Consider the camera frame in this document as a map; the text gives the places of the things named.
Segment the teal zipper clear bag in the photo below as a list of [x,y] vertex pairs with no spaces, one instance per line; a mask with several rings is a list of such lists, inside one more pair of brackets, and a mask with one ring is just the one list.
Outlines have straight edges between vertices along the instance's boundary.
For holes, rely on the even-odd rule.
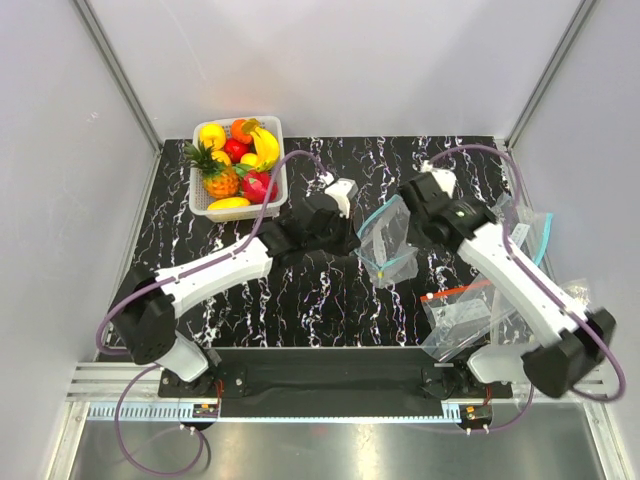
[[418,275],[416,247],[407,241],[410,212],[399,195],[374,211],[357,232],[355,250],[372,285],[384,289]]

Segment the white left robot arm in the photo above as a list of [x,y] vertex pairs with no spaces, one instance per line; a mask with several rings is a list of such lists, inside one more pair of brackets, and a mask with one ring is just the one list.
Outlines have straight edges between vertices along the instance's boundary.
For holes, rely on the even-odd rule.
[[157,271],[130,270],[109,321],[135,364],[159,365],[176,374],[190,393],[203,396],[215,386],[214,364],[178,332],[182,315],[232,287],[294,266],[312,252],[347,256],[359,245],[350,199],[312,195],[218,252]]

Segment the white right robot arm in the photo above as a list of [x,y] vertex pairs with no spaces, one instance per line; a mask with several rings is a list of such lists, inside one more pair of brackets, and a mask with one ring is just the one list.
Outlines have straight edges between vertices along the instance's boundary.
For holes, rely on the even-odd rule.
[[398,190],[410,213],[409,240],[441,246],[475,267],[520,314],[532,330],[533,346],[486,345],[454,371],[454,384],[476,396],[494,382],[529,381],[558,399],[604,360],[616,321],[601,308],[591,311],[568,296],[508,237],[486,204],[454,199],[455,177],[422,173]]

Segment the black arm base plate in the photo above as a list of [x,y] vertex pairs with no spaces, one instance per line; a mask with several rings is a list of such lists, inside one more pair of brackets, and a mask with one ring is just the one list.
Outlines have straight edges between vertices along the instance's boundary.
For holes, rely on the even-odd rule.
[[219,361],[187,383],[161,375],[164,398],[220,399],[231,418],[429,417],[445,402],[509,399],[460,360],[438,363],[419,347],[220,348]]

